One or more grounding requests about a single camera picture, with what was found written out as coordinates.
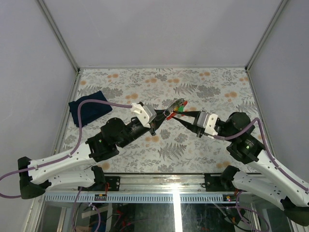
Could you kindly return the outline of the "red handled metal keyring holder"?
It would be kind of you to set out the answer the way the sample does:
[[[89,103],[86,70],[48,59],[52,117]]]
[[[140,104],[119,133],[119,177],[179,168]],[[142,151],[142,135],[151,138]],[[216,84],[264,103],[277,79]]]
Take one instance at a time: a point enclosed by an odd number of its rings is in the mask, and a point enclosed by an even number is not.
[[[187,105],[187,103],[188,103],[188,101],[186,101],[183,98],[175,100],[175,102],[168,108],[169,116],[166,118],[166,120],[170,120],[170,119],[172,119],[172,117],[176,116],[175,111],[178,111],[178,108],[180,106],[185,107]]]

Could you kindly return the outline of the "green key tag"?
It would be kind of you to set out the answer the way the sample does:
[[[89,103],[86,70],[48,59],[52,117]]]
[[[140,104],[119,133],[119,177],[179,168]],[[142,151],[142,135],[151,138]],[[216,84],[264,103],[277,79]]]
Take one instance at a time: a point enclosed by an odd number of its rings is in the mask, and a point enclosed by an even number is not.
[[[179,111],[179,112],[183,112],[183,111],[184,111],[184,106],[180,106],[180,107],[178,108],[178,111]]]

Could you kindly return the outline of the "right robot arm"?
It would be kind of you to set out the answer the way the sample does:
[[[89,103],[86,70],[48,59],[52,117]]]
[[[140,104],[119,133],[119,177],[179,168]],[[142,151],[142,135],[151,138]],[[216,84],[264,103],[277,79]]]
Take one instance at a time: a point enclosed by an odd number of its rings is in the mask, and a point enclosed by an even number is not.
[[[229,165],[220,175],[220,185],[224,190],[244,190],[277,206],[293,222],[309,224],[309,184],[271,154],[266,140],[259,141],[251,135],[254,123],[244,112],[233,112],[226,121],[216,114],[204,111],[184,112],[193,117],[193,123],[178,121],[197,137],[227,141],[229,154],[237,161],[255,169],[269,181],[251,177],[239,168]]]

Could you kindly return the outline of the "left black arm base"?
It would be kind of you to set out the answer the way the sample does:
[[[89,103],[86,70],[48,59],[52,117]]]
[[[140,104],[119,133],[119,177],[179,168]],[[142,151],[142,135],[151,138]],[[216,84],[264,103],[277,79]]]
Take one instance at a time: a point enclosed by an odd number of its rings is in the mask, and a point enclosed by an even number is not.
[[[117,192],[120,190],[120,180],[119,176],[106,176],[105,183],[99,184],[96,187],[96,191],[103,191],[106,193]]]

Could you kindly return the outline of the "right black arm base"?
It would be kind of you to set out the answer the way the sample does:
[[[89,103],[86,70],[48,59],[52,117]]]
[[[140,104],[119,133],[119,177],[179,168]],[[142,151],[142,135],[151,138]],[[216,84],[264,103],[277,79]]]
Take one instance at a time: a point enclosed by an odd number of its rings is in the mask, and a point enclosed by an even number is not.
[[[235,191],[232,184],[235,174],[204,174],[204,186],[208,192]]]

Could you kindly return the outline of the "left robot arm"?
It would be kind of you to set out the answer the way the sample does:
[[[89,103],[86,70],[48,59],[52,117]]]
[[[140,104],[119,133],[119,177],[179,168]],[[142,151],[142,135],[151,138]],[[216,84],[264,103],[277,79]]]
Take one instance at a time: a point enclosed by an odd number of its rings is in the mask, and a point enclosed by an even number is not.
[[[118,148],[125,147],[147,132],[155,135],[155,131],[169,115],[168,110],[155,110],[147,127],[141,122],[145,116],[133,117],[128,124],[114,117],[101,127],[98,134],[88,138],[77,149],[41,160],[20,158],[18,169],[21,171],[21,198],[36,198],[46,191],[56,189],[102,190],[106,179],[102,168],[96,164],[118,155]]]

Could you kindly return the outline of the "dark blue folded cloth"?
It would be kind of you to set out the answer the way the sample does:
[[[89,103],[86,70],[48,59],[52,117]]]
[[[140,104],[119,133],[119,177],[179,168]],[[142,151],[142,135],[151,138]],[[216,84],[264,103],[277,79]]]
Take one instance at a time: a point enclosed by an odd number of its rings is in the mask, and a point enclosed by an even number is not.
[[[107,100],[105,96],[103,95],[103,93],[101,91],[98,91],[91,95],[81,97],[76,101],[69,102],[70,113],[71,113],[74,125],[76,127],[79,127],[78,112],[77,112],[79,104],[82,101],[91,100],[91,99],[101,100],[101,101]],[[81,107],[82,127],[106,115],[107,113],[111,111],[112,111],[112,107],[110,105],[105,105],[105,104],[100,104],[100,103],[95,103],[95,102],[85,103]]]

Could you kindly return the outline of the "aluminium front rail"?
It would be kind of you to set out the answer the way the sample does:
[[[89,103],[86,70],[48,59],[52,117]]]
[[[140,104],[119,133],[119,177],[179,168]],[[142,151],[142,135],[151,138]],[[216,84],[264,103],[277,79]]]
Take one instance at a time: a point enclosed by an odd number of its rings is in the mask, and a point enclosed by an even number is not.
[[[54,175],[43,186],[46,192],[76,191],[79,188],[84,191],[96,191],[99,184],[105,183],[106,176],[121,177],[121,192],[206,191],[204,174],[105,174],[103,177],[94,177],[92,171],[68,172]]]

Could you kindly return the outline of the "left aluminium corner post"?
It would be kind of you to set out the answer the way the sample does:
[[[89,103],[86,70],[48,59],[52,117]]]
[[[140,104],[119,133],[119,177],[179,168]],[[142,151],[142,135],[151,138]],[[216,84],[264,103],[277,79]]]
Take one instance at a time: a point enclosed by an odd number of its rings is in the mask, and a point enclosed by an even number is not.
[[[72,66],[73,70],[76,73],[79,73],[80,67],[77,64],[75,58],[73,57],[69,47],[67,46],[50,10],[48,9],[47,4],[44,0],[35,0],[39,9],[41,10],[42,15],[44,16],[45,20],[47,21],[52,33],[54,34],[58,44],[60,45],[64,55],[66,56],[67,60],[69,61],[70,65]]]

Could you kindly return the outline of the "aluminium corner post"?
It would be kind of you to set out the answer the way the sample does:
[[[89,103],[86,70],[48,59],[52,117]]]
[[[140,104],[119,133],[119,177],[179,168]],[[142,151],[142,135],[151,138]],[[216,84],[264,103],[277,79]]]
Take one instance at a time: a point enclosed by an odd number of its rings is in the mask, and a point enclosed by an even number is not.
[[[73,57],[69,47],[67,46],[50,10],[48,9],[47,4],[44,0],[35,0],[39,9],[41,10],[42,15],[44,16],[45,20],[47,21],[52,33],[54,34],[58,44],[60,45],[64,55],[66,56],[67,60],[69,61],[70,65],[72,66],[73,70],[76,73],[79,73],[80,67],[77,64],[75,58]]]
[[[273,28],[275,27],[280,15],[282,14],[282,12],[284,11],[284,9],[286,8],[287,4],[289,3],[289,0],[281,0],[278,7],[276,8],[275,13],[273,14],[270,22],[268,23],[265,31],[263,32],[262,37],[260,38],[256,48],[254,49],[253,54],[251,55],[249,61],[247,62],[247,64],[245,65],[245,70],[246,72],[248,72],[250,70],[250,68],[253,66],[255,60],[257,59],[261,49],[263,48],[265,42],[267,41],[269,35],[271,34]]]

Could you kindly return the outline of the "right aluminium corner post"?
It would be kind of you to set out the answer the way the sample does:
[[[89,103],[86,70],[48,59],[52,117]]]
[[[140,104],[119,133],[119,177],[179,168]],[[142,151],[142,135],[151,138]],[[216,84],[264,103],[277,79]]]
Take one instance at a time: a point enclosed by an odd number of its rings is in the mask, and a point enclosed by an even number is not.
[[[262,37],[260,38],[256,48],[254,49],[253,54],[251,55],[249,61],[247,62],[247,64],[245,65],[245,70],[246,72],[248,72],[250,70],[250,68],[253,66],[255,60],[257,59],[261,49],[263,48],[265,42],[267,41],[269,35],[271,34],[273,28],[275,27],[280,15],[282,14],[282,12],[284,11],[284,9],[286,8],[287,4],[289,3],[289,0],[281,0],[278,7],[276,8],[275,13],[273,14],[270,22],[268,23],[265,31],[263,32]]]

